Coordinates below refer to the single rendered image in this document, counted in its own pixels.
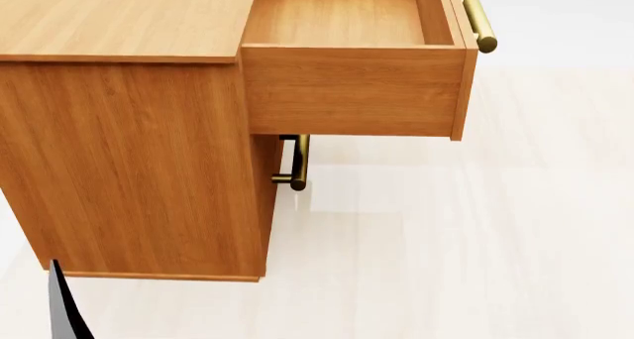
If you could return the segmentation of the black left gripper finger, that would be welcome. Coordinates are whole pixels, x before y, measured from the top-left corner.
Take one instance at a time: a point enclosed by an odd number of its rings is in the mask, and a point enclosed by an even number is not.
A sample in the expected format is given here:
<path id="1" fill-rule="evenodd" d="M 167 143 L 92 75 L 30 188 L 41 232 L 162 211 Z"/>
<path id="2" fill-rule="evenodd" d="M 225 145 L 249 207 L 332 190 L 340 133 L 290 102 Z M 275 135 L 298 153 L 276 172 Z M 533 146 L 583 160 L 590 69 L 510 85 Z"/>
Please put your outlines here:
<path id="1" fill-rule="evenodd" d="M 95 339 L 78 311 L 57 260 L 50 261 L 48 288 L 52 339 Z"/>

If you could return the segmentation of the wooden cabinet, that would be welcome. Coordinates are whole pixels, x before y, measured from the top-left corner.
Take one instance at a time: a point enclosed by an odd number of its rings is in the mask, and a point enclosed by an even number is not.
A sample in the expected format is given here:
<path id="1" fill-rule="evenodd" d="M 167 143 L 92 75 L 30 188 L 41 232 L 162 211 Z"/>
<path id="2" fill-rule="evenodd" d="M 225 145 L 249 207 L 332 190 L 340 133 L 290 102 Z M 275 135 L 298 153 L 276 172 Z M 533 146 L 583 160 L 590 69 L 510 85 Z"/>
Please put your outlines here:
<path id="1" fill-rule="evenodd" d="M 68 276 L 256 282 L 278 143 L 249 129 L 255 0 L 0 0 L 0 189 Z"/>

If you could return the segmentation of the open wooden drawer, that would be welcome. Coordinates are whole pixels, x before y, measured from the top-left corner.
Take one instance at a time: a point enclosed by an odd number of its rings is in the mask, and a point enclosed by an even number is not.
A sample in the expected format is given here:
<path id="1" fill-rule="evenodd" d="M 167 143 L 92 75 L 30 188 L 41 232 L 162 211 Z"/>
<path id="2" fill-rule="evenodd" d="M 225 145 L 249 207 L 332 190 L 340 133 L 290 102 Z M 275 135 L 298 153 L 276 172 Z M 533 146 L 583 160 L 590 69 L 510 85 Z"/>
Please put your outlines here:
<path id="1" fill-rule="evenodd" d="M 256 134 L 463 137 L 477 59 L 462 0 L 255 0 Z"/>

